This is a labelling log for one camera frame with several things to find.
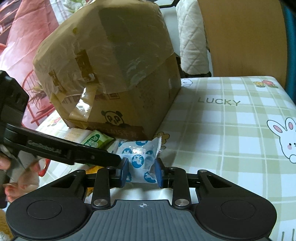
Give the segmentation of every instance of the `rabbit ear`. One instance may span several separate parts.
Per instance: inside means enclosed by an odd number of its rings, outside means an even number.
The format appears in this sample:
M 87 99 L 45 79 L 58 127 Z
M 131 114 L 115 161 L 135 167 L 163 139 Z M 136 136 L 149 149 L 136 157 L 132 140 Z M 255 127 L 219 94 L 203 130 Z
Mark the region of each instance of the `rabbit ear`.
M 287 131 L 289 131 L 289 130 L 291 130 L 291 131 L 296 131 L 296 123 L 295 123 L 295 121 L 294 121 L 292 118 L 290 118 L 290 117 L 288 117 L 288 118 L 286 119 L 286 129 L 287 129 Z
M 268 120 L 267 125 L 269 129 L 277 136 L 281 136 L 283 132 L 286 131 L 284 127 L 282 127 L 279 123 L 277 123 L 274 120 Z

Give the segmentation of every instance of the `gray ribbed plate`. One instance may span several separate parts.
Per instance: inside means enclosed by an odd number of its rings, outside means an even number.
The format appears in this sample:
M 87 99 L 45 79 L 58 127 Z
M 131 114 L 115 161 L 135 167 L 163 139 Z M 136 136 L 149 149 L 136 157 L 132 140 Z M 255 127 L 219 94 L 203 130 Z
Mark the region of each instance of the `gray ribbed plate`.
M 95 211 L 88 223 L 61 241 L 218 241 L 198 226 L 189 211 L 168 201 L 119 200 L 108 210 Z

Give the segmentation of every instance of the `black robotic device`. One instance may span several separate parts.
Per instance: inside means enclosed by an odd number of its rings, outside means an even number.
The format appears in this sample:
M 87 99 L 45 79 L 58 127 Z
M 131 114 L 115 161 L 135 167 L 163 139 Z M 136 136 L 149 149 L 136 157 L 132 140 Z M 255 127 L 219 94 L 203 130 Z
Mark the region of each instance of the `black robotic device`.
M 112 204 L 110 188 L 124 187 L 128 159 L 21 127 L 28 95 L 3 71 L 0 91 L 1 142 L 14 155 L 22 150 L 70 165 L 104 166 L 97 174 L 77 170 L 15 200 L 6 214 L 15 240 L 269 240 L 276 210 L 268 200 L 207 170 L 188 174 L 160 159 L 157 183 L 173 189 L 172 204 Z M 88 187 L 94 188 L 91 204 L 84 203 Z M 195 188 L 198 204 L 191 203 L 189 188 Z

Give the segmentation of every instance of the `white and blue snack packet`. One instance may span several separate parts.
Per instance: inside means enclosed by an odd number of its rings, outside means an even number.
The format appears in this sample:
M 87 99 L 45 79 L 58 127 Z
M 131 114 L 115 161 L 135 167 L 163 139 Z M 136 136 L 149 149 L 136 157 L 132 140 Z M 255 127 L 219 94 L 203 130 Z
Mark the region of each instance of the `white and blue snack packet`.
M 114 153 L 129 160 L 129 173 L 126 182 L 157 183 L 152 166 L 160 147 L 161 137 L 156 137 L 152 141 L 117 140 Z

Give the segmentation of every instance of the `black circular joint cover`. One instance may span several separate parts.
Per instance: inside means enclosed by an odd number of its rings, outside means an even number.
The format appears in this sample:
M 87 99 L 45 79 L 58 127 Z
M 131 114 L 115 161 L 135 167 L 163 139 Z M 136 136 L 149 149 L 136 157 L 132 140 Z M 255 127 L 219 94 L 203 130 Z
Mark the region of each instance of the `black circular joint cover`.
M 266 237 L 276 222 L 274 206 L 262 197 L 203 199 L 195 216 L 203 229 L 226 240 Z
M 58 239 L 81 228 L 87 219 L 87 207 L 79 198 L 40 199 L 25 195 L 11 203 L 6 219 L 14 235 L 29 240 Z

